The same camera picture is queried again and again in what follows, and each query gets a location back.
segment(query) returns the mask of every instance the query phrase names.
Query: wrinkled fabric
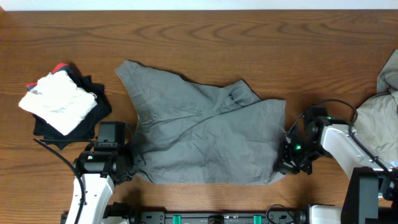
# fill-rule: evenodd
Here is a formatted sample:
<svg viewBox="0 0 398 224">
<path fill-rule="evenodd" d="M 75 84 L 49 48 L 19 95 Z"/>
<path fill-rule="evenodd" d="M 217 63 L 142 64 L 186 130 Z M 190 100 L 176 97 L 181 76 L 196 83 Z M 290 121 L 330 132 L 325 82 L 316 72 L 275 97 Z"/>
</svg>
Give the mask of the wrinkled fabric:
<svg viewBox="0 0 398 224">
<path fill-rule="evenodd" d="M 19 107 L 43 118 L 66 136 L 97 105 L 94 93 L 87 93 L 66 71 L 49 73 L 38 80 L 19 102 Z"/>
<path fill-rule="evenodd" d="M 135 149 L 155 184 L 271 184 L 284 137 L 284 100 L 261 101 L 243 82 L 218 88 L 125 61 L 116 69 L 138 114 Z"/>
<path fill-rule="evenodd" d="M 398 165 L 398 50 L 377 78 L 377 95 L 358 108 L 354 126 L 380 158 Z"/>
</svg>

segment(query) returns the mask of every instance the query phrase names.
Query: cable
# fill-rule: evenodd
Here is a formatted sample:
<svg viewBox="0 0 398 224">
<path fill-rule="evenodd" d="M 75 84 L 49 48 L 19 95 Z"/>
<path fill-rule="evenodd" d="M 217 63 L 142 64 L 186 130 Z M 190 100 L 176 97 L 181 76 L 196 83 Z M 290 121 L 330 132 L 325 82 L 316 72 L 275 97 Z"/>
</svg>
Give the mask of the cable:
<svg viewBox="0 0 398 224">
<path fill-rule="evenodd" d="M 83 182 L 81 181 L 80 176 L 78 175 L 76 169 L 70 164 L 69 161 L 67 161 L 63 156 L 61 156 L 59 153 L 54 151 L 51 147 L 48 147 L 48 145 L 44 144 L 41 141 L 41 139 L 33 138 L 33 141 L 37 142 L 38 144 L 40 144 L 41 146 L 46 148 L 48 151 L 50 151 L 52 154 L 54 154 L 58 158 L 60 158 L 62 160 L 62 162 L 64 162 L 72 170 L 73 174 L 77 178 L 77 181 L 79 182 L 80 190 L 81 190 L 81 198 L 80 198 L 79 209 L 77 211 L 76 219 L 75 219 L 75 224 L 78 224 L 79 223 L 79 219 L 80 219 L 80 215 L 81 215 L 81 211 L 83 210 L 83 206 L 86 203 L 86 192 L 85 192 L 85 188 L 83 186 Z"/>
<path fill-rule="evenodd" d="M 266 212 L 266 218 L 267 218 L 267 220 L 268 220 L 269 222 L 271 222 L 272 224 L 276 224 L 274 221 L 272 221 L 272 220 L 269 219 L 269 217 L 268 217 L 268 212 L 269 212 L 269 210 L 272 209 L 272 208 L 273 208 L 274 206 L 276 206 L 276 205 L 281 206 L 282 208 L 284 208 L 285 211 L 287 212 L 287 214 L 289 214 L 289 216 L 292 218 L 293 221 L 290 222 L 290 223 L 287 223 L 287 224 L 294 223 L 294 217 L 293 217 L 293 215 L 290 214 L 290 212 L 287 210 L 287 208 L 286 208 L 285 206 L 281 205 L 281 204 L 273 204 L 273 205 L 271 205 L 271 207 L 269 207 L 269 208 L 267 209 L 267 212 Z"/>
<path fill-rule="evenodd" d="M 313 107 L 313 106 L 317 106 L 317 105 L 320 105 L 320 104 L 322 104 L 322 103 L 327 103 L 327 102 L 339 102 L 339 103 L 345 104 L 345 105 L 349 106 L 351 109 L 353 109 L 353 111 L 354 111 L 354 115 L 353 115 L 353 119 L 352 119 L 352 120 L 354 121 L 354 120 L 356 120 L 356 118 L 358 117 L 358 112 L 356 111 L 355 106 L 353 106 L 351 103 L 348 103 L 348 102 L 346 102 L 346 101 L 344 101 L 344 100 L 338 100 L 338 99 L 321 100 L 321 101 L 319 101 L 319 102 L 317 102 L 317 103 L 314 103 L 313 105 L 311 105 L 310 107 L 308 107 L 306 110 L 308 110 L 309 108 L 311 108 L 311 107 Z M 292 130 L 293 130 L 294 127 L 296 126 L 297 122 L 298 122 L 299 119 L 304 115 L 304 112 L 305 112 L 306 110 L 304 110 L 303 112 L 301 112 L 301 113 L 299 114 L 299 116 L 298 116 L 298 117 L 296 118 L 296 120 L 293 122 L 293 125 L 292 125 L 292 127 L 289 129 L 289 131 L 287 132 L 287 134 L 290 134 L 290 133 L 292 132 Z"/>
<path fill-rule="evenodd" d="M 130 131 L 131 137 L 134 137 L 134 131 L 130 124 L 124 123 L 124 126 Z"/>
</svg>

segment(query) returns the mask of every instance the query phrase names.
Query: beige cloth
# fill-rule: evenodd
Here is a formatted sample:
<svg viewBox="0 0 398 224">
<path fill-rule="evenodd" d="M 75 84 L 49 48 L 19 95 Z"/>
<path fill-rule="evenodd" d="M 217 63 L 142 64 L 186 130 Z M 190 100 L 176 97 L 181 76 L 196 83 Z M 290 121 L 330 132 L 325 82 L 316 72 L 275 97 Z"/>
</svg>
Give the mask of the beige cloth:
<svg viewBox="0 0 398 224">
<path fill-rule="evenodd" d="M 377 95 L 358 108 L 354 127 L 380 158 L 398 166 L 398 50 L 377 78 Z"/>
</svg>

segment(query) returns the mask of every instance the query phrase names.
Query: stack of clothes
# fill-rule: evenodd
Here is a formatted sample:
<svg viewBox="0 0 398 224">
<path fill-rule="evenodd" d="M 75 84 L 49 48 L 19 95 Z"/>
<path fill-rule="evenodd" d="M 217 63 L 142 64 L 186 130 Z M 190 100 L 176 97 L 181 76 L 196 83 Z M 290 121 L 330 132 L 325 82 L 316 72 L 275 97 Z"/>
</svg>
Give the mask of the stack of clothes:
<svg viewBox="0 0 398 224">
<path fill-rule="evenodd" d="M 50 140 L 88 140 L 94 138 L 97 122 L 112 112 L 102 84 L 81 77 L 66 63 L 57 65 L 28 92 L 19 107 L 36 119 L 33 134 Z M 68 142 L 53 142 L 63 149 Z"/>
</svg>

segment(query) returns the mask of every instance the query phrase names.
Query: gray shirt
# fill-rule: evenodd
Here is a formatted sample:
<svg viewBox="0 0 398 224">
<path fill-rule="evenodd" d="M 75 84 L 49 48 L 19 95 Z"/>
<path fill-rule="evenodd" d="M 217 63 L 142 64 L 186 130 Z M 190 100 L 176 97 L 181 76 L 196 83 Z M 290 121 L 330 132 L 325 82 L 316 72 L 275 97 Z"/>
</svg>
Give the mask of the gray shirt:
<svg viewBox="0 0 398 224">
<path fill-rule="evenodd" d="M 116 69 L 138 114 L 139 176 L 155 184 L 271 184 L 285 101 L 261 101 L 243 82 L 218 88 L 125 61 Z"/>
</svg>

